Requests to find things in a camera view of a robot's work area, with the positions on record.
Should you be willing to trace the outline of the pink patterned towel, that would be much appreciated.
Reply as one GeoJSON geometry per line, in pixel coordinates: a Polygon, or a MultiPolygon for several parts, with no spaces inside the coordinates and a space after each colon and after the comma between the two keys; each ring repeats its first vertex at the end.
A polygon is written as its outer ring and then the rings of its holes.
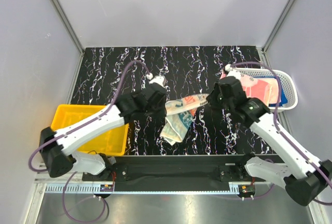
{"type": "MultiPolygon", "coordinates": [[[[220,78],[224,77],[226,77],[226,74],[225,72],[222,72],[220,78]]],[[[254,78],[241,73],[240,82],[247,97],[258,98],[265,105],[270,106],[269,100],[271,95],[271,86],[265,81],[265,79],[266,78],[254,78]]]]}

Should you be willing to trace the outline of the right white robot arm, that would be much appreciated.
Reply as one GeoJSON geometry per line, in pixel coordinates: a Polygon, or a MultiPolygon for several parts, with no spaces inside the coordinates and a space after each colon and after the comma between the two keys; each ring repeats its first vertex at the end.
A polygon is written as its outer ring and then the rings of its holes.
{"type": "Polygon", "coordinates": [[[247,97],[238,79],[227,76],[215,83],[207,97],[212,110],[225,109],[231,119],[243,124],[261,137],[283,160],[284,166],[254,155],[236,167],[240,180],[258,177],[287,192],[299,205],[307,206],[331,186],[331,161],[322,161],[301,146],[276,120],[270,109],[258,98],[247,97]]]}

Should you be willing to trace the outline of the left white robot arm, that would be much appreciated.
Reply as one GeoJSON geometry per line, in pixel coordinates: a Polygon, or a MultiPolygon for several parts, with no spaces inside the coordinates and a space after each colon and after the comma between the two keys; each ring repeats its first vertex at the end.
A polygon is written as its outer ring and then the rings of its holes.
{"type": "Polygon", "coordinates": [[[39,152],[51,178],[82,172],[107,180],[112,175],[111,164],[103,153],[89,154],[78,148],[101,134],[124,126],[144,116],[166,116],[166,89],[153,82],[141,91],[121,95],[114,104],[66,128],[51,127],[40,133],[39,152]]]}

